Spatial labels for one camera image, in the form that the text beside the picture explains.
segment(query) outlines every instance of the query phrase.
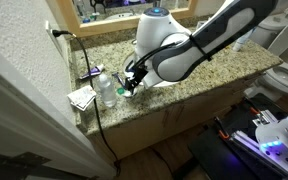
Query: floor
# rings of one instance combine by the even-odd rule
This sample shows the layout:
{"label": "floor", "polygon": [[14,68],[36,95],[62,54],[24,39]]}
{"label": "floor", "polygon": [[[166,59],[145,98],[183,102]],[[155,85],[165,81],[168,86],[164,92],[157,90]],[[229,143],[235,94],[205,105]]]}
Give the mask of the floor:
{"label": "floor", "polygon": [[[288,97],[282,97],[276,104],[288,112]],[[115,180],[171,180],[170,170],[165,162],[156,156],[153,149],[163,156],[171,171],[174,171],[192,157],[187,144],[203,132],[204,125],[201,124],[122,159],[122,172]],[[197,167],[185,177],[185,180],[193,179],[207,180],[208,177]]]}

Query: textured wall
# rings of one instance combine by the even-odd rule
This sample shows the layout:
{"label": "textured wall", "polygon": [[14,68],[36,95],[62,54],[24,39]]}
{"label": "textured wall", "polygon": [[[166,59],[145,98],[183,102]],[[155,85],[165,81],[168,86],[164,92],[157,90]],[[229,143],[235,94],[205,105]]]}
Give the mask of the textured wall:
{"label": "textured wall", "polygon": [[198,0],[195,15],[206,16],[215,14],[225,0]]}
{"label": "textured wall", "polygon": [[56,27],[45,0],[0,0],[0,53],[70,121],[69,68],[45,31]]}

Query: black cable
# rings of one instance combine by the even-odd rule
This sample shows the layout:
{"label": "black cable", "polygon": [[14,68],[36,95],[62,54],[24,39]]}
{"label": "black cable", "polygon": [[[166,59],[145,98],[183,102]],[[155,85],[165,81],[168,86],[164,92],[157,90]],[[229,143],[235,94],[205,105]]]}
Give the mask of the black cable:
{"label": "black cable", "polygon": [[[87,71],[88,71],[88,74],[89,74],[89,80],[90,80],[90,85],[92,87],[93,86],[93,79],[92,79],[92,76],[91,76],[91,67],[90,67],[90,63],[89,63],[89,60],[88,60],[88,56],[87,56],[87,53],[86,53],[86,50],[85,50],[85,47],[82,43],[82,41],[76,37],[75,34],[69,32],[69,31],[57,31],[57,30],[52,30],[52,33],[54,35],[54,37],[59,37],[60,35],[62,34],[69,34],[69,35],[72,35],[76,40],[77,42],[80,44],[82,50],[83,50],[83,53],[84,53],[84,56],[85,56],[85,60],[86,60],[86,65],[87,65]],[[115,152],[113,151],[113,149],[111,148],[111,146],[108,144],[108,142],[106,141],[106,138],[105,138],[105,135],[104,135],[104,132],[103,132],[103,129],[102,129],[102,124],[101,124],[101,119],[100,119],[100,115],[99,115],[99,111],[98,111],[98,106],[97,106],[97,101],[96,101],[96,98],[94,98],[94,107],[95,107],[95,114],[96,114],[96,119],[97,119],[97,123],[98,123],[98,128],[100,130],[100,134],[101,134],[101,137],[105,143],[105,145],[107,146],[107,148],[112,152],[112,154],[114,155],[115,157],[115,162],[114,162],[114,166],[116,167],[116,176],[119,176],[121,174],[121,166],[120,166],[120,160],[117,158]]]}
{"label": "black cable", "polygon": [[164,46],[161,46],[157,49],[154,49],[152,50],[151,52],[147,53],[145,56],[143,56],[142,58],[140,58],[134,65],[134,67],[136,66],[139,66],[140,64],[143,64],[146,60],[148,60],[150,57],[152,57],[154,54],[164,50],[164,49],[167,49],[171,46],[174,46],[176,44],[178,44],[179,42],[173,42],[173,43],[170,43],[170,44],[167,44],[167,45],[164,45]]}
{"label": "black cable", "polygon": [[171,169],[170,165],[167,163],[167,161],[163,158],[163,156],[162,156],[157,150],[155,150],[154,148],[151,148],[151,147],[150,147],[150,149],[152,149],[152,151],[154,152],[154,154],[155,154],[158,158],[160,158],[162,161],[164,161],[164,163],[166,164],[168,170],[170,171],[171,175],[173,176],[172,169]]}
{"label": "black cable", "polygon": [[203,57],[205,57],[208,61],[211,61],[212,58],[205,53],[205,51],[201,48],[201,46],[199,46],[199,45],[197,44],[197,42],[195,41],[195,38],[193,37],[193,35],[191,34],[189,37],[190,37],[190,41],[191,41],[191,42],[197,47],[197,49],[203,54]]}

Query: power cord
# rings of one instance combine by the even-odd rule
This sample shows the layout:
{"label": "power cord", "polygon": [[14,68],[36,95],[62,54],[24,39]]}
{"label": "power cord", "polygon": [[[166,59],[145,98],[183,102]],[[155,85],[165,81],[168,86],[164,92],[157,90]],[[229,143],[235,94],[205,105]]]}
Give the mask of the power cord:
{"label": "power cord", "polygon": [[156,53],[163,51],[164,49],[167,49],[169,47],[175,46],[177,44],[179,44],[182,41],[177,41],[177,42],[173,42],[170,44],[166,44],[164,46],[161,46],[159,48],[156,48],[154,50],[152,50],[151,52],[147,53],[145,56],[143,56],[142,58],[140,58],[134,65],[134,67],[140,66],[141,64],[144,64],[145,61],[147,61],[150,57],[152,57],[153,55],[155,55]]}
{"label": "power cord", "polygon": [[[66,34],[66,35],[71,35],[73,36],[77,42],[79,43],[79,45],[81,46],[82,50],[83,50],[83,53],[84,53],[84,56],[85,56],[85,60],[86,60],[86,65],[87,65],[87,71],[89,73],[89,81],[90,81],[90,85],[92,87],[93,86],[93,79],[92,79],[92,76],[91,76],[91,68],[90,68],[90,64],[89,64],[89,60],[88,60],[88,56],[87,56],[87,53],[86,53],[86,50],[85,50],[85,47],[82,43],[82,41],[76,37],[75,34],[69,32],[69,31],[58,31],[58,30],[52,30],[51,31],[52,34],[54,35],[54,37],[59,37],[63,34]],[[114,162],[114,166],[116,168],[116,176],[118,177],[120,174],[121,174],[121,160],[119,160],[115,154],[115,152],[113,151],[113,149],[111,148],[111,146],[108,144],[108,142],[106,141],[106,138],[105,138],[105,135],[104,135],[104,132],[103,132],[103,129],[102,129],[102,124],[101,124],[101,119],[100,119],[100,115],[99,115],[99,111],[98,111],[98,106],[97,106],[97,101],[96,101],[96,98],[94,99],[94,107],[95,107],[95,114],[96,114],[96,119],[97,119],[97,123],[98,123],[98,128],[100,130],[100,134],[101,134],[101,137],[106,145],[106,147],[112,152],[112,154],[114,155],[115,157],[115,162]]]}
{"label": "power cord", "polygon": [[166,164],[168,170],[170,171],[171,175],[173,176],[173,172],[172,172],[172,169],[170,167],[170,165],[167,163],[167,161],[163,158],[163,156],[154,148],[150,147],[150,149],[154,152],[154,154],[160,158],[162,161],[164,161],[164,163]]}

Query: toilet seat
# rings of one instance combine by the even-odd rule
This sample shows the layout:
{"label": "toilet seat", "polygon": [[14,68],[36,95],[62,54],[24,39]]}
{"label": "toilet seat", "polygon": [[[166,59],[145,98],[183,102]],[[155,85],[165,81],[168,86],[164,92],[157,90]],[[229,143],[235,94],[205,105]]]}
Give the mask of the toilet seat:
{"label": "toilet seat", "polygon": [[[275,68],[280,68],[281,71],[288,74],[288,64],[283,63]],[[283,79],[280,75],[278,75],[274,68],[271,68],[266,71],[266,77],[264,77],[265,81],[267,81],[271,86],[280,89],[281,91],[288,93],[288,81]]]}

